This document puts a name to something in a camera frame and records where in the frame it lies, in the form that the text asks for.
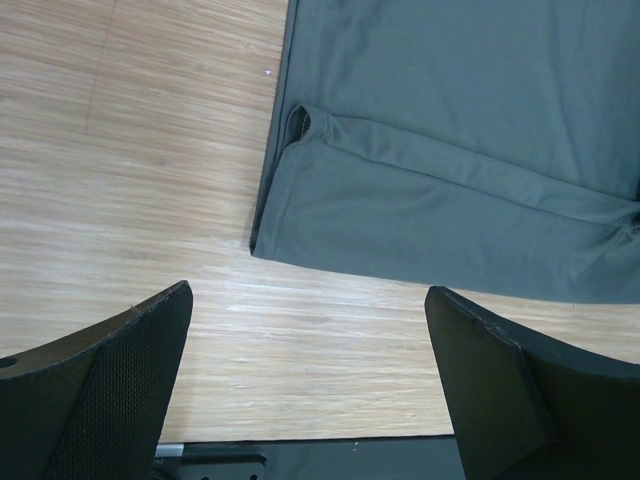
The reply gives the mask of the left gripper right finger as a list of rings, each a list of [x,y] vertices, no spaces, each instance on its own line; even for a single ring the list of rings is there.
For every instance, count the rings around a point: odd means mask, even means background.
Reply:
[[[636,479],[639,367],[432,287],[425,314],[468,479]]]

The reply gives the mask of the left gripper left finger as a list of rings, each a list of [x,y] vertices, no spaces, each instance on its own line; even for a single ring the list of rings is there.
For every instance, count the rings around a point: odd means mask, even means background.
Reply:
[[[2,358],[2,478],[148,478],[192,309],[190,285],[180,281]]]

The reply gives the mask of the dark grey t shirt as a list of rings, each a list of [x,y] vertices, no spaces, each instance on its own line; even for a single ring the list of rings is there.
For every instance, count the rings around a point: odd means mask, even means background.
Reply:
[[[293,1],[257,258],[639,300],[635,1]]]

